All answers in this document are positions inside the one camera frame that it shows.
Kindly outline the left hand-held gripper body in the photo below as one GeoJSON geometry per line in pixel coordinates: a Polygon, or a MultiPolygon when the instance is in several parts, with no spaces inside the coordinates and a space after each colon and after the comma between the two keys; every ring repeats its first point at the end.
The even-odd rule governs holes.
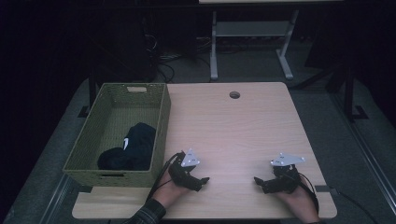
{"type": "Polygon", "coordinates": [[[193,150],[190,148],[187,152],[181,151],[177,154],[176,159],[171,164],[168,173],[177,186],[189,188],[189,185],[196,184],[191,171],[200,163],[196,158],[193,150]]]}

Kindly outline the white metal table frame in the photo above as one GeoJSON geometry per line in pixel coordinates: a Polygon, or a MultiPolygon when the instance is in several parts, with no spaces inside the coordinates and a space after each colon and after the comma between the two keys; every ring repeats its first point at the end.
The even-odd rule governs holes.
{"type": "Polygon", "coordinates": [[[286,59],[286,53],[299,15],[294,10],[288,21],[219,21],[217,12],[212,13],[211,50],[209,55],[210,79],[217,80],[217,39],[219,37],[283,37],[284,42],[276,51],[276,56],[286,80],[292,80],[293,74],[286,59]]]}

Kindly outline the green woven basket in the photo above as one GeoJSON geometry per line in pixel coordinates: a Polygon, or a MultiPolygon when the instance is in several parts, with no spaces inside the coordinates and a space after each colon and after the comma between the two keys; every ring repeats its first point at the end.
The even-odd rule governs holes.
{"type": "Polygon", "coordinates": [[[150,188],[163,168],[171,99],[164,83],[102,85],[64,165],[64,173],[91,187],[150,188]],[[121,147],[137,123],[155,129],[150,166],[145,171],[102,170],[100,155],[121,147]]]}

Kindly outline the dark navy garment white print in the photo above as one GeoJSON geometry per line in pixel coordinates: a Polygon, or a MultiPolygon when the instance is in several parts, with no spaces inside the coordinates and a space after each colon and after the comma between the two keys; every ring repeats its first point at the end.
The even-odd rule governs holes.
{"type": "Polygon", "coordinates": [[[122,147],[103,152],[97,161],[100,170],[147,171],[151,165],[156,130],[139,122],[131,127],[122,147]]]}

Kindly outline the black metal frame post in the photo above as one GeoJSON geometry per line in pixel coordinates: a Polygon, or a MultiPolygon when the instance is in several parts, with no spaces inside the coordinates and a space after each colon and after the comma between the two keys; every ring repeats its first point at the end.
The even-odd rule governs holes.
{"type": "Polygon", "coordinates": [[[360,105],[353,105],[354,74],[350,65],[345,66],[344,113],[350,122],[356,119],[368,119],[360,105]]]}
{"type": "Polygon", "coordinates": [[[96,82],[95,82],[95,67],[92,65],[88,78],[89,85],[89,104],[84,105],[78,114],[79,118],[87,118],[92,110],[93,103],[96,99],[96,82]]]}

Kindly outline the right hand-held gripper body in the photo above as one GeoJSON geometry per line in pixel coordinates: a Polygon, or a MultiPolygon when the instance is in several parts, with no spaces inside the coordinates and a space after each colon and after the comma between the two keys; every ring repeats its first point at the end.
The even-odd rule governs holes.
{"type": "Polygon", "coordinates": [[[300,175],[296,168],[297,163],[305,162],[304,157],[298,157],[287,153],[280,153],[271,161],[275,179],[269,181],[267,191],[269,193],[287,192],[292,193],[297,189],[301,181],[300,175]]]}

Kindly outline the metal floor rail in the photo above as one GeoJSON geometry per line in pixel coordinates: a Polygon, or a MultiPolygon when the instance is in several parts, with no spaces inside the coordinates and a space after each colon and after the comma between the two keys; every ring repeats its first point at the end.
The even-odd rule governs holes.
{"type": "Polygon", "coordinates": [[[390,210],[392,211],[393,215],[396,216],[396,188],[389,181],[388,177],[386,176],[381,167],[379,160],[375,157],[368,142],[365,140],[361,131],[358,129],[358,126],[356,125],[356,120],[354,118],[350,118],[344,111],[343,102],[340,97],[331,94],[330,98],[337,111],[343,118],[344,123],[351,132],[357,145],[359,146],[363,160],[365,161],[368,169],[372,173],[372,176],[380,191],[382,192],[382,195],[384,196],[387,204],[389,205],[390,210]]]}
{"type": "Polygon", "coordinates": [[[70,184],[71,178],[68,175],[62,175],[57,187],[53,191],[49,204],[47,205],[39,224],[51,224],[57,217],[70,184]]]}

